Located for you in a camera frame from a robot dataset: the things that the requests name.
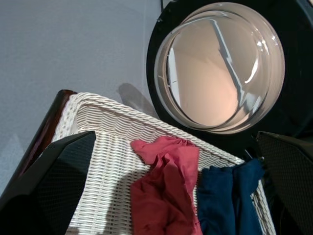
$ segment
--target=dark wooden frame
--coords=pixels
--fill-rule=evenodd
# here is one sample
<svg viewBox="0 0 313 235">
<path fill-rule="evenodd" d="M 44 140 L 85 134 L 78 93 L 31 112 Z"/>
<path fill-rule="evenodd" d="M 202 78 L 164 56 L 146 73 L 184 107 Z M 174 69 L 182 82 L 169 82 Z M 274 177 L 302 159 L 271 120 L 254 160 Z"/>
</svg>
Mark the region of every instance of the dark wooden frame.
<svg viewBox="0 0 313 235">
<path fill-rule="evenodd" d="M 76 92 L 61 90 L 57 93 L 52 105 L 45 115 L 43 122 L 36 132 L 36 135 L 34 136 L 4 191 L 6 191 L 16 179 L 27 171 L 27 169 L 39 158 L 40 154 L 51 143 L 55 128 L 62 115 L 62 111 L 72 94 L 76 94 Z"/>
</svg>

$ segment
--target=white wicker basket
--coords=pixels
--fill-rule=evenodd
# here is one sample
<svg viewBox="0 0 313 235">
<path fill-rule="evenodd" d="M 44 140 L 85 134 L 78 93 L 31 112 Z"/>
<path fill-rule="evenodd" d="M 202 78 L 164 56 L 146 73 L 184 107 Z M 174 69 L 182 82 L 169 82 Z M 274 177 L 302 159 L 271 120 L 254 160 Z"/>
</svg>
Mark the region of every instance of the white wicker basket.
<svg viewBox="0 0 313 235">
<path fill-rule="evenodd" d="M 87 130 L 94 130 L 97 139 L 85 190 L 67 234 L 132 234 L 130 185 L 149 169 L 132 151 L 130 142 L 133 140 L 152 142 L 164 135 L 190 140 L 201 149 L 199 171 L 211 165 L 222 167 L 243 162 L 186 132 L 113 100 L 89 93 L 72 95 L 63 110 L 53 141 Z M 261 183 L 252 198 L 264 234 L 275 234 Z"/>
</svg>

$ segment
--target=washing machine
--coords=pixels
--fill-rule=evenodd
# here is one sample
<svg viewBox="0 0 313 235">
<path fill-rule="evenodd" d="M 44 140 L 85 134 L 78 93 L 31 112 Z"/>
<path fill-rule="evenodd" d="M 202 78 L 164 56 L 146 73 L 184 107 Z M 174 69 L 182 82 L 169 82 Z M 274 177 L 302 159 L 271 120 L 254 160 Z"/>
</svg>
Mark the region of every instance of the washing machine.
<svg viewBox="0 0 313 235">
<path fill-rule="evenodd" d="M 153 29 L 147 81 L 160 119 L 243 159 L 259 131 L 313 134 L 309 0 L 174 0 Z"/>
</svg>

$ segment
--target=red cloth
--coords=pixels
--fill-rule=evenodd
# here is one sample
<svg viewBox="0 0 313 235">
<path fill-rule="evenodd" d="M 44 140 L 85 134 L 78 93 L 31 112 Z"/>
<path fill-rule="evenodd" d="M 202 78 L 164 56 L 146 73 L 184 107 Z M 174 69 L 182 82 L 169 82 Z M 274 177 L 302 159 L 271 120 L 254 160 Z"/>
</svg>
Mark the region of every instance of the red cloth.
<svg viewBox="0 0 313 235">
<path fill-rule="evenodd" d="M 173 137 L 133 141 L 131 146 L 151 165 L 131 185 L 134 235 L 202 235 L 193 205 L 199 148 Z"/>
</svg>

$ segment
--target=clothing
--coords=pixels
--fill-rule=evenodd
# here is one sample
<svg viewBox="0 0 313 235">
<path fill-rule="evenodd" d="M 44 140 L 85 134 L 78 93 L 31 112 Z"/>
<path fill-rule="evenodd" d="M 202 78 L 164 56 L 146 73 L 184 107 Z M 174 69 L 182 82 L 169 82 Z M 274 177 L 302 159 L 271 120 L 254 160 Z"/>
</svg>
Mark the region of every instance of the clothing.
<svg viewBox="0 0 313 235">
<path fill-rule="evenodd" d="M 262 234 L 250 195 L 263 174 L 257 159 L 234 167 L 202 170 L 197 197 L 204 235 Z"/>
<path fill-rule="evenodd" d="M 133 141 L 131 146 L 151 165 L 131 185 L 134 235 L 202 235 L 193 205 L 199 148 L 173 137 Z"/>
</svg>

